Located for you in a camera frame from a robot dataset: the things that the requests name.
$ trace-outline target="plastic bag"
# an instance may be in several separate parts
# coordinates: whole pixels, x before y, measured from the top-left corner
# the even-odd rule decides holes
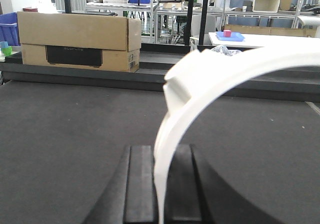
[[[216,47],[212,48],[211,51],[215,53],[221,53],[229,57],[234,56],[238,53],[242,53],[241,50],[229,50],[225,45],[217,45]]]

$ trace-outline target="metal rack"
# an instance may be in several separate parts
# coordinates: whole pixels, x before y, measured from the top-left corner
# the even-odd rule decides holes
[[[296,11],[292,13],[281,13],[281,12],[252,12],[252,11],[225,11],[223,13],[224,19],[222,25],[228,24],[229,17],[241,17],[241,18],[267,18],[273,19],[285,19],[293,20],[291,28],[298,28],[298,16],[301,15],[301,8],[304,0],[297,0]]]
[[[112,10],[112,11],[132,11],[132,12],[147,12],[150,13],[150,43],[153,43],[153,26],[154,26],[154,12],[158,7],[159,0],[155,2],[150,0],[150,4],[137,5],[137,4],[112,4],[112,3],[98,3],[89,2],[85,4],[85,12],[92,10]]]
[[[163,16],[179,16],[179,17],[186,17],[187,16],[187,10],[173,10],[173,9],[163,9],[163,8],[157,8],[155,10],[155,43],[159,43],[159,23],[162,23]],[[201,14],[201,10],[193,10],[192,15]],[[208,15],[213,15],[216,17],[222,17],[223,11],[208,11]]]

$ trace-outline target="black label on box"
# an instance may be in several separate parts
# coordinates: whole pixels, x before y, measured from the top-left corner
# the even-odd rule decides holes
[[[51,64],[101,67],[102,50],[71,46],[46,45],[46,59]]]

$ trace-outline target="white table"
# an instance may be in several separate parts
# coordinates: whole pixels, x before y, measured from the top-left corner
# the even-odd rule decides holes
[[[286,44],[318,45],[320,47],[320,38],[283,36],[283,35],[257,35],[242,34],[243,41],[219,40],[215,32],[209,32],[209,38],[213,46],[225,45],[232,48],[262,48],[267,46],[283,46]]]

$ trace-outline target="blue tray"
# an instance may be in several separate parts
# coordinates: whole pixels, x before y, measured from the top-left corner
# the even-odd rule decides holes
[[[245,37],[241,35],[241,33],[239,32],[232,32],[230,37],[225,37],[223,31],[217,31],[216,37],[220,41],[232,41],[232,42],[242,42],[245,39]]]

